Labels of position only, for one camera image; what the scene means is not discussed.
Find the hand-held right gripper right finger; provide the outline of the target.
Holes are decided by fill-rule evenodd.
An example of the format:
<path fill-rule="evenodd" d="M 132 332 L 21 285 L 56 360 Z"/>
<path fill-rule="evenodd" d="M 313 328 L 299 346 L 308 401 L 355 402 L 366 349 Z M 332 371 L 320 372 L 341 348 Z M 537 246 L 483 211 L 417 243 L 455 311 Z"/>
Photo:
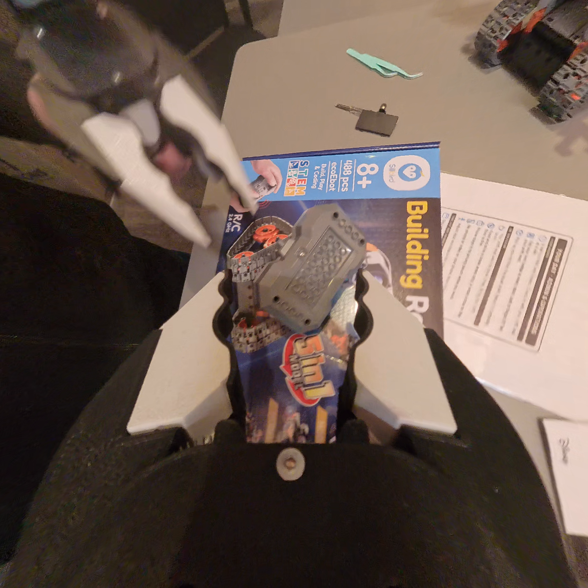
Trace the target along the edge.
<path fill-rule="evenodd" d="M 389 427 L 453 435 L 456 419 L 421 322 L 368 271 L 358 271 L 353 327 L 339 389 L 339 429 L 360 408 Z"/>

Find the white instruction booklet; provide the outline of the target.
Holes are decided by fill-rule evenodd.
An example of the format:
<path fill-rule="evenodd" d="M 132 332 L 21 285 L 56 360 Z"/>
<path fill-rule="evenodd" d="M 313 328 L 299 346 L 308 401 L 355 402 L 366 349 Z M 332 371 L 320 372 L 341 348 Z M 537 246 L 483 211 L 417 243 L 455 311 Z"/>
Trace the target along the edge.
<path fill-rule="evenodd" d="M 587 423 L 543 419 L 541 425 L 564 530 L 587 538 Z"/>

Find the black battery cover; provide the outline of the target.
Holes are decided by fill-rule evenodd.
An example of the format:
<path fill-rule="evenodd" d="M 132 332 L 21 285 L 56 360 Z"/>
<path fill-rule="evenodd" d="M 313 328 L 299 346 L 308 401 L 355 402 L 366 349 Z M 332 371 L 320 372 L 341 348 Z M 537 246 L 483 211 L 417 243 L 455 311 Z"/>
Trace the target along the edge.
<path fill-rule="evenodd" d="M 355 129 L 378 136 L 390 137 L 398 121 L 398 116 L 388 114 L 383 110 L 372 111 L 363 109 L 358 115 Z"/>

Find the blue robot kit box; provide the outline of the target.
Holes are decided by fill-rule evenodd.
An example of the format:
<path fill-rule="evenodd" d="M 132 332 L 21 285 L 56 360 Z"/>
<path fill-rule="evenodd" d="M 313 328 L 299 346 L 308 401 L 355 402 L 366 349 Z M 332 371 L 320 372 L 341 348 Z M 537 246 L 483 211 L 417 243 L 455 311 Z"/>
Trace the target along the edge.
<path fill-rule="evenodd" d="M 229 205 L 218 272 L 229 268 L 230 340 L 246 402 L 250 443 L 331 443 L 355 329 L 356 275 L 323 326 L 297 332 L 256 300 L 254 279 L 277 258 L 309 210 L 337 205 L 365 238 L 369 272 L 423 327 L 444 337 L 439 146 L 294 153 L 250 159 L 258 211 Z"/>

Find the black orange tracked toy robot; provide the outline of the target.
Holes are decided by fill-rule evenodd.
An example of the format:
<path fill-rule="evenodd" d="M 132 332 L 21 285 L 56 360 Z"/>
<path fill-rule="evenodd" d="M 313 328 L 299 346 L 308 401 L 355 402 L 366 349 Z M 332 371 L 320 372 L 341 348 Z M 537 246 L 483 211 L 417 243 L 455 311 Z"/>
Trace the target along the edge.
<path fill-rule="evenodd" d="M 500 1 L 474 39 L 478 61 L 508 65 L 560 123 L 587 103 L 587 1 Z"/>

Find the teal plastic tweezers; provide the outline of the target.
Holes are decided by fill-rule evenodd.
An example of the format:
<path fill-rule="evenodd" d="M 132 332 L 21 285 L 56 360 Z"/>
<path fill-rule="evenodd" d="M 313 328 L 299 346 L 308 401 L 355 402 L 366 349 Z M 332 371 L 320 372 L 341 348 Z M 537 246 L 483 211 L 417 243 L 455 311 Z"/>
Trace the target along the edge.
<path fill-rule="evenodd" d="M 382 77 L 397 77 L 400 76 L 403 79 L 417 79 L 423 76 L 422 72 L 416 74 L 410 74 L 407 71 L 403 70 L 401 67 L 387 62 L 386 60 L 373 56 L 367 53 L 360 53 L 352 48 L 348 48 L 346 53 L 351 56 L 353 59 L 356 59 L 359 63 L 363 64 L 364 66 L 368 67 L 369 69 L 375 71 Z"/>

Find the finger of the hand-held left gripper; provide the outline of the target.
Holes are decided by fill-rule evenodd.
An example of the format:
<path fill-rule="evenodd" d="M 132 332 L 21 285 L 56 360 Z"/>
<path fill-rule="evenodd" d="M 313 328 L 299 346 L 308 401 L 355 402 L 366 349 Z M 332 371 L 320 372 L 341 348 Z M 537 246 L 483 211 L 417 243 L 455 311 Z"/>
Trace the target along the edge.
<path fill-rule="evenodd" d="M 255 213 L 258 204 L 254 190 L 228 130 L 180 75 L 163 85 L 159 110 L 171 125 L 191 136 L 206 161 L 220 170 L 227 184 L 238 194 L 241 206 Z"/>
<path fill-rule="evenodd" d="M 176 194 L 169 177 L 147 157 L 134 122 L 98 114 L 87 119 L 82 130 L 112 166 L 125 193 L 195 245 L 210 246 L 209 234 L 194 210 Z"/>

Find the printed notice sheet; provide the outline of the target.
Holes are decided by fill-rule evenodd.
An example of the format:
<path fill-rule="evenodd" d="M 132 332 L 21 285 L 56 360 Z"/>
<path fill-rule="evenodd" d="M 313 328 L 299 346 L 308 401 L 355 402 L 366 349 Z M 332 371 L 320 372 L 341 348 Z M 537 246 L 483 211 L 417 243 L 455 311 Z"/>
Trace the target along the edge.
<path fill-rule="evenodd" d="M 442 173 L 445 342 L 496 391 L 587 421 L 587 201 Z"/>

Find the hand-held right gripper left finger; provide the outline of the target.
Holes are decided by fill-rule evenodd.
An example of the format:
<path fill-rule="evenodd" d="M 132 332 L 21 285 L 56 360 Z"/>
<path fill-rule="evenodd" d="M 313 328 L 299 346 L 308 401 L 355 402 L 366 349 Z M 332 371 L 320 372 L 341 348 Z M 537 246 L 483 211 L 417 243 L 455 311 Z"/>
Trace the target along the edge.
<path fill-rule="evenodd" d="M 223 317 L 230 283 L 218 273 L 161 328 L 128 420 L 130 435 L 182 428 L 189 436 L 208 436 L 230 417 L 242 424 L 243 394 L 227 340 L 232 321 L 224 326 Z"/>

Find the person's left hand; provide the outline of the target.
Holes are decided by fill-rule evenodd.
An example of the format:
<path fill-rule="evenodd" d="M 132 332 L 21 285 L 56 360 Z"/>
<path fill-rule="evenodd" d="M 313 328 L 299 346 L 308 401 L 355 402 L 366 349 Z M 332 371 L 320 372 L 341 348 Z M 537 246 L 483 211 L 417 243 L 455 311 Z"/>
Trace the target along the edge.
<path fill-rule="evenodd" d="M 163 144 L 152 157 L 152 162 L 171 180 L 183 178 L 192 166 L 192 159 L 185 156 L 172 142 Z"/>

